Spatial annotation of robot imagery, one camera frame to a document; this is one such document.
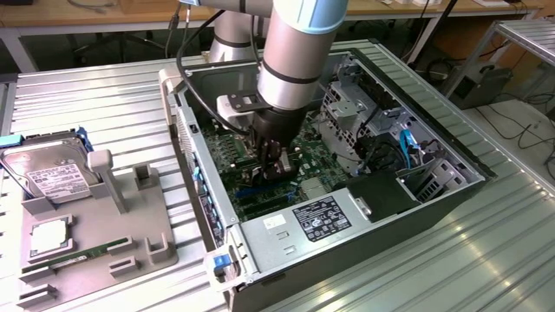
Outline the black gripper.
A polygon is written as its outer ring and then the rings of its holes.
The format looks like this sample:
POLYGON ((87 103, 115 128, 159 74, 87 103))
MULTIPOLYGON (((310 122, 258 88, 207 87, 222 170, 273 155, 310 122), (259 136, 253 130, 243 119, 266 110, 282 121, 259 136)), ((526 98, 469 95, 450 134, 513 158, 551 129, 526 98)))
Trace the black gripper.
POLYGON ((289 149, 301 133, 306 109, 262 109, 254 113, 254 146, 262 153, 265 144, 289 149))

